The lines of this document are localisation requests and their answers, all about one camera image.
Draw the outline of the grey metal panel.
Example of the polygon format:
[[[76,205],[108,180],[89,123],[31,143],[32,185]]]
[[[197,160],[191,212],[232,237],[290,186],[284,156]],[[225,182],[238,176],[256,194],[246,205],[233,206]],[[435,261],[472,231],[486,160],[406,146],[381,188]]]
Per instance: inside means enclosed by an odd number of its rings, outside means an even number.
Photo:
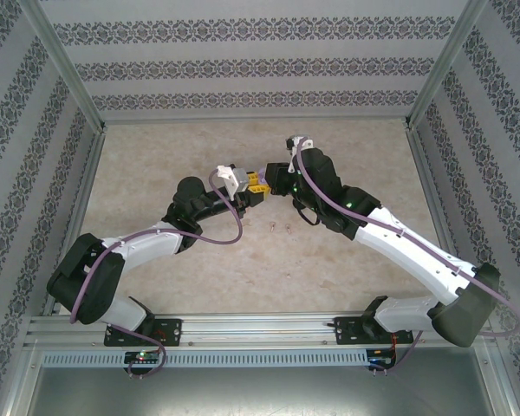
[[[520,416],[489,348],[418,348],[398,369],[180,367],[144,380],[31,362],[9,416]]]

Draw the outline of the aluminium side rail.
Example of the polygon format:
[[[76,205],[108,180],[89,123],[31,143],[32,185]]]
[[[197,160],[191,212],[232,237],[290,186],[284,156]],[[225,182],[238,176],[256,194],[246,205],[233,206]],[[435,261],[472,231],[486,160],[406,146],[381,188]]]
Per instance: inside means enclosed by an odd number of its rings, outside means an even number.
[[[433,183],[432,171],[417,133],[408,128],[406,138],[437,236],[437,243],[434,244],[429,241],[428,237],[422,237],[420,231],[416,231],[416,239],[423,245],[423,249],[420,249],[424,266],[423,283],[428,283],[428,289],[433,295],[441,303],[448,305],[456,301],[470,284],[467,279],[458,274],[458,271],[466,271],[471,277],[474,277],[471,272],[472,264],[458,257],[452,235],[447,227],[445,212],[439,200],[438,189]]]
[[[69,248],[80,235],[106,135],[107,128],[103,127],[101,132],[95,136],[93,145],[89,148],[85,163],[85,170],[81,176],[81,181],[75,195],[75,200],[71,206],[72,211],[68,218],[68,228],[66,229],[66,233],[62,240],[60,252],[56,257],[52,273],[49,277],[46,278],[44,282],[45,297],[40,316],[50,316],[55,313],[55,300],[51,297],[48,290],[46,289],[47,284],[59,266],[61,260],[67,254]]]

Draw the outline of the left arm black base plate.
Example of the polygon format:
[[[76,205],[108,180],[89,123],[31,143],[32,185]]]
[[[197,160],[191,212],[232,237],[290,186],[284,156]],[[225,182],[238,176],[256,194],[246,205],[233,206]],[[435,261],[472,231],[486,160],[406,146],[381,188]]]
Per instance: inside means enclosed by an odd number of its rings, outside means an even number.
[[[182,333],[180,319],[145,319],[130,335],[112,326],[107,327],[103,343],[106,347],[153,346],[177,347]]]

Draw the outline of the aluminium mounting rail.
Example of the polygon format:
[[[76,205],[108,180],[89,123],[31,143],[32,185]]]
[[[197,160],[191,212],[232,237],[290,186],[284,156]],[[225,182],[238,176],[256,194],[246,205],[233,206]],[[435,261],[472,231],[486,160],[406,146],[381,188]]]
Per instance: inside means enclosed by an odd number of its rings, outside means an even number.
[[[161,315],[180,319],[179,348],[314,348],[336,346],[332,314]],[[66,315],[33,318],[23,345],[43,348],[103,346],[104,322],[71,324]]]

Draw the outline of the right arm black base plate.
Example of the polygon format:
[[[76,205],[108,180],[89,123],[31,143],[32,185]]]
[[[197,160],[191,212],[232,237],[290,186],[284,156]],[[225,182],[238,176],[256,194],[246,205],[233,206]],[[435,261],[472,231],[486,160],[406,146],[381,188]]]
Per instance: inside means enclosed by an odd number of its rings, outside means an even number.
[[[335,338],[338,345],[380,345],[391,344],[393,338],[400,345],[412,344],[411,331],[391,333],[375,319],[361,316],[338,316],[333,321]]]

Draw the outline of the aluminium frame post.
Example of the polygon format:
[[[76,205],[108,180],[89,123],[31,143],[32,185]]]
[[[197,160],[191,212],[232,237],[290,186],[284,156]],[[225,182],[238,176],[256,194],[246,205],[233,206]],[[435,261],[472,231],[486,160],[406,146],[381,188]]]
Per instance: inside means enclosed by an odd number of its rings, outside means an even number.
[[[68,56],[53,24],[46,16],[39,0],[17,0],[32,28],[40,38],[49,57],[55,64],[60,76],[66,82],[79,108],[96,131],[102,131],[105,125],[91,95],[84,86],[75,65]]]
[[[405,118],[404,126],[407,130],[412,130],[423,118],[441,82],[445,79],[446,74],[462,49],[463,43],[488,2],[489,0],[467,0],[462,13],[452,28],[452,32],[445,46],[434,63],[423,87],[419,91],[411,112]]]

